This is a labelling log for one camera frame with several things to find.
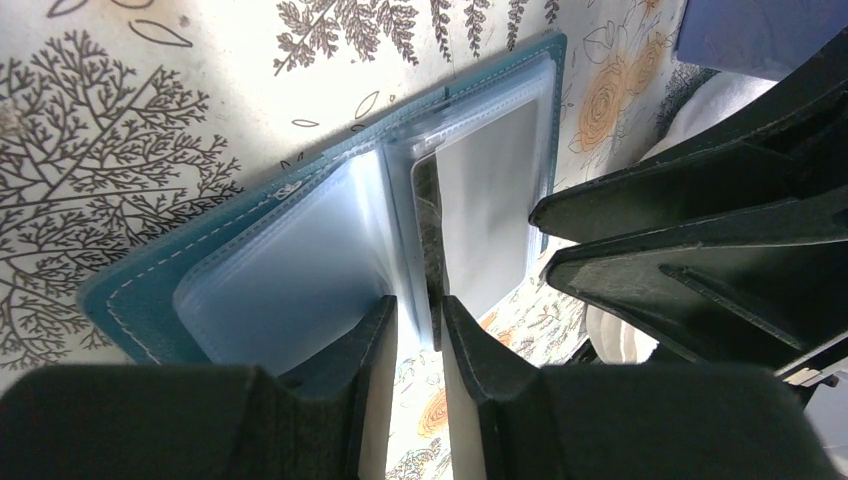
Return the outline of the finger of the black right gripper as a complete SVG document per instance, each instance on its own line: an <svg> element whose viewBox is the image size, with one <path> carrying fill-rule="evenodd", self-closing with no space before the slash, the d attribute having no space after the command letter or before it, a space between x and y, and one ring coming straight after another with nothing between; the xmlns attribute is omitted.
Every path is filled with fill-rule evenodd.
<svg viewBox="0 0 848 480"><path fill-rule="evenodd" d="M552 194L532 226L577 243L780 202L847 208L847 33L705 131Z"/></svg>
<svg viewBox="0 0 848 480"><path fill-rule="evenodd" d="M545 277L686 360L814 381L847 356L847 192L570 247Z"/></svg>

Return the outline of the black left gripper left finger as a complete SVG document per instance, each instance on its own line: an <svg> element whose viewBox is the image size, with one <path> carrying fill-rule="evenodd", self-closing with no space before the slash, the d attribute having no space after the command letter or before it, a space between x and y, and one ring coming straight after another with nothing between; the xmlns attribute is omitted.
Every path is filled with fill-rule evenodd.
<svg viewBox="0 0 848 480"><path fill-rule="evenodd" d="M1 398L5 479L381 479L397 301L281 376L247 365L55 365Z"/></svg>

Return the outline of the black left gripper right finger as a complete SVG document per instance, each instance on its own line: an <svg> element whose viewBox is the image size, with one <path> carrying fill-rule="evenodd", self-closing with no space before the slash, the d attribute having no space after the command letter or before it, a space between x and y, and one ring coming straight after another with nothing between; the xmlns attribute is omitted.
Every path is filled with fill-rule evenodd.
<svg viewBox="0 0 848 480"><path fill-rule="evenodd" d="M457 479L834 479L796 396L739 364L535 367L443 309Z"/></svg>

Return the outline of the grey credit card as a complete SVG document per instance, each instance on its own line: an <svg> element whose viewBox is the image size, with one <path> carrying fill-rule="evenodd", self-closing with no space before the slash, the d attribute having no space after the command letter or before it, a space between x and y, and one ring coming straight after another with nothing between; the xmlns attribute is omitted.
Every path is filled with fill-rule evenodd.
<svg viewBox="0 0 848 480"><path fill-rule="evenodd" d="M438 147L411 171L434 348L442 300L476 320L527 275L535 250L527 222L536 197L538 104L527 102Z"/></svg>

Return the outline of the blue card holder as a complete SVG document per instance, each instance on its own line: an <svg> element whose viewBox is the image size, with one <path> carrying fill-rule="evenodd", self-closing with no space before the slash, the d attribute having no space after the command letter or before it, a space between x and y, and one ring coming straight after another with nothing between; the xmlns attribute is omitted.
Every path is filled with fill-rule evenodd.
<svg viewBox="0 0 848 480"><path fill-rule="evenodd" d="M435 349L412 168L535 101L530 214L553 187L567 46L548 32L406 101L96 274L79 289L79 309L140 364L255 364L278 375L393 295L402 344ZM548 242L528 217L525 278Z"/></svg>

